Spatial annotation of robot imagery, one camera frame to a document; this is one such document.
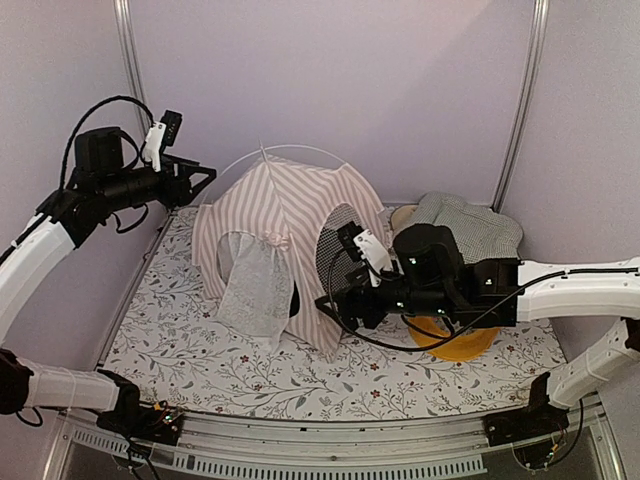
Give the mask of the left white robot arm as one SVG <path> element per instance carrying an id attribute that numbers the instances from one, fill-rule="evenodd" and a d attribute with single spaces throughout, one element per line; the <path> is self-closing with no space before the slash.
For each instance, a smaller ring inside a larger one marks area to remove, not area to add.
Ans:
<path id="1" fill-rule="evenodd" d="M 124 143 L 132 138 L 119 127 L 75 132 L 65 158 L 72 174 L 35 210 L 21 234 L 1 255 L 1 332 L 7 334 L 34 293 L 73 251 L 118 212 L 147 209 L 157 202 L 172 210 L 190 204 L 217 177 L 192 160 L 167 153 L 175 130 L 155 123 L 135 158 L 125 162 Z M 109 412 L 128 434 L 148 426 L 148 412 L 131 397 L 131 382 L 110 372 L 69 370 L 1 351 L 1 412 L 24 409 L 89 409 Z"/>

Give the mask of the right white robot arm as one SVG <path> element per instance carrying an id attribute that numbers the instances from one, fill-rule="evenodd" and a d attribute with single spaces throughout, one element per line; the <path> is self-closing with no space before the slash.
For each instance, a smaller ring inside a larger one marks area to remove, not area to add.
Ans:
<path id="1" fill-rule="evenodd" d="M 368 230 L 338 232 L 340 255 L 363 264 L 363 281 L 316 299 L 318 310 L 353 336 L 389 314 L 429 339 L 413 351 L 451 345 L 470 330 L 513 327 L 543 318 L 617 316 L 604 338 L 578 358 L 538 376 L 517 427 L 537 436 L 585 394 L 639 360 L 639 260 L 549 265 L 518 258 L 465 263 L 446 226 L 414 224 L 387 252 Z"/>

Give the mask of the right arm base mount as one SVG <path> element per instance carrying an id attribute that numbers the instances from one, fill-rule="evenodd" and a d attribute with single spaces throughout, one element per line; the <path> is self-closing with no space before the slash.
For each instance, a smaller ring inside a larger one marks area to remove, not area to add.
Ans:
<path id="1" fill-rule="evenodd" d="M 569 426 L 568 409 L 551 404 L 547 392 L 550 373 L 530 385 L 529 399 L 522 408 L 485 415 L 484 433 L 490 446 L 519 442 L 560 431 Z"/>

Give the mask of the green checkered cushion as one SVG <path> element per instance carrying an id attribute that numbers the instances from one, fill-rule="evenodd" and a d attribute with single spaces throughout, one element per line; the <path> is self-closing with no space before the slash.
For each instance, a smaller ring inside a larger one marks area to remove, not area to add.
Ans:
<path id="1" fill-rule="evenodd" d="M 522 227 L 512 218 L 440 192 L 425 194 L 410 221 L 449 228 L 466 264 L 518 258 L 524 236 Z"/>

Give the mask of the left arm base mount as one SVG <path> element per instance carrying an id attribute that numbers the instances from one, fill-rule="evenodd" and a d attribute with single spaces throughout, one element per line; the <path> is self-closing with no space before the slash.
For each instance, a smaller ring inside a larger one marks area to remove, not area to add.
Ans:
<path id="1" fill-rule="evenodd" d="M 144 440 L 176 446 L 183 425 L 183 411 L 166 401 L 144 404 L 140 390 L 131 382 L 120 382 L 114 407 L 97 415 L 96 425 L 125 440 Z"/>

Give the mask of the pink striped pet tent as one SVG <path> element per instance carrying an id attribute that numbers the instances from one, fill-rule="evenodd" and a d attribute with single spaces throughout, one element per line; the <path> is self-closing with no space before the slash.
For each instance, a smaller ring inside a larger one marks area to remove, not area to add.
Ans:
<path id="1" fill-rule="evenodd" d="M 290 333 L 327 358 L 340 327 L 315 306 L 325 293 L 318 242 L 332 214 L 351 209 L 364 228 L 389 241 L 383 204 L 350 164 L 326 169 L 265 154 L 218 200 L 200 206 L 192 261 L 215 321 L 271 352 Z"/>

